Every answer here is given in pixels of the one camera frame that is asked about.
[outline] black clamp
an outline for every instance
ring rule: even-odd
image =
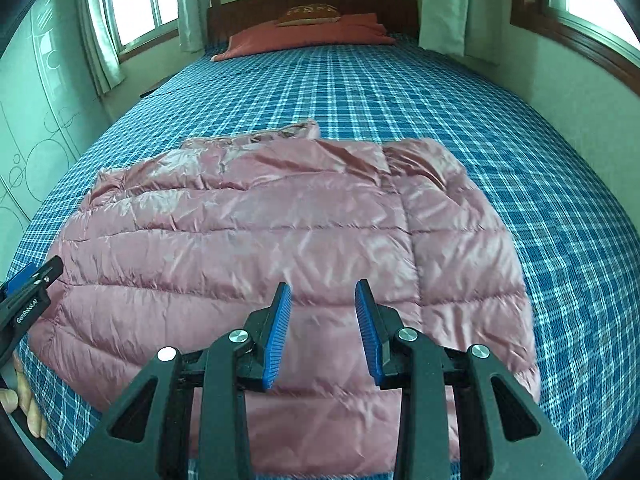
[[[58,257],[0,288],[0,365],[49,306]],[[186,480],[191,405],[202,388],[200,480],[252,480],[244,391],[264,392],[280,367],[291,290],[281,283],[269,308],[242,329],[188,354],[162,348],[103,415],[65,480]],[[369,372],[382,390],[402,389],[394,480],[450,476],[445,386],[452,386],[462,480],[563,478],[586,474],[529,393],[484,345],[443,348],[398,313],[376,304],[367,280],[355,291]]]
[[[62,274],[54,256],[40,268],[26,266],[0,287],[0,367],[9,359],[31,325],[51,304],[47,288]]]
[[[376,304],[367,280],[355,294],[369,373],[402,388],[394,480],[450,477],[445,386],[452,386],[462,480],[584,480],[586,473],[531,395],[485,345],[436,345]]]
[[[65,480],[186,479],[193,389],[202,388],[200,480],[250,480],[244,391],[263,392],[278,375],[291,290],[249,314],[205,350],[162,348],[102,416]]]

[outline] white curtain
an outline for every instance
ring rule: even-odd
[[[78,0],[78,15],[89,71],[99,95],[119,85],[124,74],[107,28],[102,0]]]
[[[207,44],[207,9],[210,0],[178,0],[180,49],[197,52]]]
[[[422,0],[420,46],[500,61],[504,0]]]

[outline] blue plaid bedsheet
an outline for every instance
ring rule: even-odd
[[[431,137],[466,166],[512,231],[522,261],[540,405],[596,478],[640,417],[638,234],[600,179],[532,108],[412,41],[194,62],[142,99],[62,178],[28,227],[10,275],[44,259],[100,168],[129,166],[185,137],[306,118],[330,139]],[[50,443],[68,463],[100,415],[25,341],[19,354],[49,420]]]

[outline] finger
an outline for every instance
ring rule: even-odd
[[[42,426],[40,427],[40,437],[46,438],[48,430],[49,430],[49,425],[47,424],[46,419],[42,417]]]
[[[18,407],[18,394],[13,390],[0,390],[0,404],[7,413],[13,413]]]
[[[38,408],[37,402],[32,402],[29,406],[29,413],[27,413],[27,426],[29,431],[35,438],[40,437],[40,430],[42,428],[42,415]]]
[[[31,399],[33,399],[33,393],[27,382],[27,377],[25,377],[24,374],[18,373],[18,403],[25,415],[29,412]]]
[[[14,368],[15,368],[15,371],[18,372],[19,374],[23,374],[24,373],[24,369],[22,368],[22,361],[20,361],[20,358],[18,357],[18,354],[16,352],[14,352],[13,357],[14,357]]]

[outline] wooden headboard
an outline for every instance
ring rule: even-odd
[[[227,40],[236,32],[275,20],[287,9],[306,4],[330,4],[341,14],[375,12],[389,32],[418,37],[418,0],[236,0],[209,9],[209,42]]]

